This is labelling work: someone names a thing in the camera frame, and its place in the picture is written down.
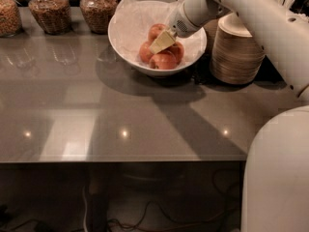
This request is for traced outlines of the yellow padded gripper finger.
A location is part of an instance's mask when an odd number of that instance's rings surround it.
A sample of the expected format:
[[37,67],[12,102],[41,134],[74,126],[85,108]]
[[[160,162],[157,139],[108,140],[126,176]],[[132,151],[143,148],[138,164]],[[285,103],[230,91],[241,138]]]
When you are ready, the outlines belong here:
[[150,45],[151,53],[157,54],[173,45],[176,41],[176,36],[177,34],[175,31],[164,29]]

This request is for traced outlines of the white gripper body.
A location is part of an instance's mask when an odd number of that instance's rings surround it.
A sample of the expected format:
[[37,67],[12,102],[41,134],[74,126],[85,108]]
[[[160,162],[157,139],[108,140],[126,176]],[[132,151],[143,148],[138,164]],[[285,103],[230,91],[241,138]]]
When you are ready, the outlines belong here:
[[200,0],[183,0],[168,16],[168,27],[176,37],[188,38],[207,22],[207,3]]

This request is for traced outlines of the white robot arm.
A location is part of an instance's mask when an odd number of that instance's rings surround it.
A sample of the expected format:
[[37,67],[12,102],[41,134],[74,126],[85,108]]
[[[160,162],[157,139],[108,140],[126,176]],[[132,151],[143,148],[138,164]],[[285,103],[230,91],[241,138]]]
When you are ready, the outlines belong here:
[[275,0],[182,0],[154,53],[230,10],[269,61],[260,86],[283,87],[296,108],[264,124],[247,153],[240,232],[309,232],[309,24]]

